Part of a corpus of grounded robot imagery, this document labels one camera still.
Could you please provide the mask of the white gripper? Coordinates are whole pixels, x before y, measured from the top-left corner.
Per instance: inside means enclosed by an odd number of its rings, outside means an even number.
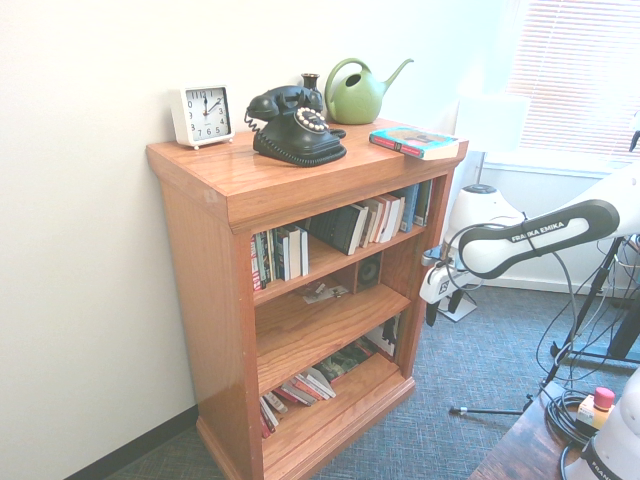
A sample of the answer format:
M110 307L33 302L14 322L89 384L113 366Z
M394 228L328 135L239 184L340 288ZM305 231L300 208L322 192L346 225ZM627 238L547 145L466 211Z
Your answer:
M427 303L425 322L433 326L438 314L439 301L445 296L449 297L448 312L454 314L463 298L462 291L456 291L465 285L465 272L451 265L435 264L427 267L420 288L420 297Z

